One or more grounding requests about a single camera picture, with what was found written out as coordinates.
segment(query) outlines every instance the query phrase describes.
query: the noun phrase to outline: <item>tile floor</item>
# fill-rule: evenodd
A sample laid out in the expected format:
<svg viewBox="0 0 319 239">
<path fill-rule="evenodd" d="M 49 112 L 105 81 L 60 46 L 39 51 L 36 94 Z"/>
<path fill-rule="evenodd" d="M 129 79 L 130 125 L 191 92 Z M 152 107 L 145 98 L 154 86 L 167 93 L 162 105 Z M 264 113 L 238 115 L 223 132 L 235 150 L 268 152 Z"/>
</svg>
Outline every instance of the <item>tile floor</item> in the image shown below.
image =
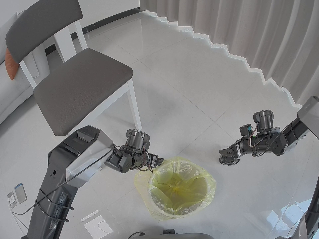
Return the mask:
<svg viewBox="0 0 319 239">
<path fill-rule="evenodd" d="M 134 172 L 103 169 L 79 189 L 61 239 L 92 238 L 84 224 L 101 215 L 114 231 L 105 238 L 127 238 L 135 231 L 201 232 L 221 238 L 286 236 L 312 197 L 317 181 L 319 141 L 309 133 L 280 157 L 245 156 L 236 166 L 218 162 L 218 150 L 240 138 L 239 127 L 253 124 L 256 111 L 272 109 L 274 125 L 282 128 L 296 117 L 286 94 L 262 84 L 257 73 L 229 58 L 207 40 L 193 38 L 176 24 L 167 25 L 147 11 L 112 22 L 85 35 L 88 46 L 133 68 L 133 82 L 143 131 L 150 151 L 161 157 L 182 156 L 204 167 L 217 181 L 213 202 L 183 219 L 153 220 L 135 189 Z M 77 52 L 78 40 L 74 40 Z M 50 70 L 62 63 L 48 55 Z M 122 96 L 92 122 L 116 144 L 133 128 L 127 96 Z M 20 238 L 6 195 L 24 184 L 34 203 L 47 168 L 47 153 L 64 137 L 54 136 L 35 100 L 30 97 L 0 125 L 0 231 L 3 238 Z M 98 214 L 81 221 L 90 213 Z M 31 212 L 20 216 L 29 224 Z"/>
</svg>

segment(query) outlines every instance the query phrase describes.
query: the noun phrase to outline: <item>gray curtain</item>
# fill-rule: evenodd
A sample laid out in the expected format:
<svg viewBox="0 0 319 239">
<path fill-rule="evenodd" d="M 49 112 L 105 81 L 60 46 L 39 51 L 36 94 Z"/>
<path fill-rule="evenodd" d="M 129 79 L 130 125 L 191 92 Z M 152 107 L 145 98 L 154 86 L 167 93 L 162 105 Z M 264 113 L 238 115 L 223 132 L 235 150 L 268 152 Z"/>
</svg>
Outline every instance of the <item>gray curtain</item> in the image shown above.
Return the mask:
<svg viewBox="0 0 319 239">
<path fill-rule="evenodd" d="M 140 6 L 226 44 L 296 103 L 319 95 L 319 0 L 140 0 Z"/>
</svg>

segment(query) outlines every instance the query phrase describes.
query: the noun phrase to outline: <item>trash bag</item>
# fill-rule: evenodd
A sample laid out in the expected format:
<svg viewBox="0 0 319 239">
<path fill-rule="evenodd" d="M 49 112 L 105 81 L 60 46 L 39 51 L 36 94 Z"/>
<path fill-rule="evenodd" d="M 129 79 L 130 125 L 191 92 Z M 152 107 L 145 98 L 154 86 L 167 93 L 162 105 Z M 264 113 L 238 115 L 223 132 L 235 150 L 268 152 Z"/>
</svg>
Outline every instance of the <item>trash bag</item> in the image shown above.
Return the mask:
<svg viewBox="0 0 319 239">
<path fill-rule="evenodd" d="M 136 189 L 151 216 L 182 218 L 204 209 L 214 198 L 216 181 L 202 167 L 174 157 L 150 171 L 136 173 Z"/>
</svg>

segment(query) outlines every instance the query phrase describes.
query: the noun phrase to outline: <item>white cord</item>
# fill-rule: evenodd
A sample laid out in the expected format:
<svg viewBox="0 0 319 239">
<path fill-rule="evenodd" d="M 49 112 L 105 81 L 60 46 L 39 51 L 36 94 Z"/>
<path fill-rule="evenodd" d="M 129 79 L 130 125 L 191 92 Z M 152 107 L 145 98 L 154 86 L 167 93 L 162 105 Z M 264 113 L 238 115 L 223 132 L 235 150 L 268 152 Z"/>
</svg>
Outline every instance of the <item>white cord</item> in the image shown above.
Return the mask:
<svg viewBox="0 0 319 239">
<path fill-rule="evenodd" d="M 19 229 L 20 229 L 20 231 L 21 231 L 22 235 L 23 235 L 23 236 L 25 236 L 26 234 L 22 231 L 22 229 L 21 229 L 21 227 L 20 227 L 20 225 L 19 225 L 19 223 L 18 223 L 18 221 L 17 221 L 17 217 L 16 217 L 16 216 L 14 216 L 14 214 L 12 213 L 12 209 L 11 209 L 11 206 L 10 206 L 9 199 L 8 199 L 8 206 L 9 206 L 9 209 L 10 209 L 11 215 L 12 215 L 12 217 L 14 218 L 14 221 L 15 221 L 15 222 L 16 222 L 16 224 L 18 225 L 18 227 L 19 227 Z"/>
</svg>

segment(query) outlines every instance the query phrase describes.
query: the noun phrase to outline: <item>chair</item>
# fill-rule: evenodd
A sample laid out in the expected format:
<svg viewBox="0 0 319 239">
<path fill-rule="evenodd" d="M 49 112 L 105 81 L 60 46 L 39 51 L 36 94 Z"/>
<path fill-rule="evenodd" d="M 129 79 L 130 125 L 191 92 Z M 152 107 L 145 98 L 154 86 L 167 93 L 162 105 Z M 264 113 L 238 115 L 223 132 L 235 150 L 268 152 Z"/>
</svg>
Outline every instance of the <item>chair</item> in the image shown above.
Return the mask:
<svg viewBox="0 0 319 239">
<path fill-rule="evenodd" d="M 133 70 L 87 47 L 79 19 L 78 0 L 40 0 L 30 6 L 6 35 L 7 47 L 34 88 L 38 106 L 54 135 L 86 126 L 124 93 L 128 94 L 135 127 L 142 129 L 136 103 Z M 23 59 L 46 39 L 75 22 L 82 51 L 38 85 Z"/>
</svg>

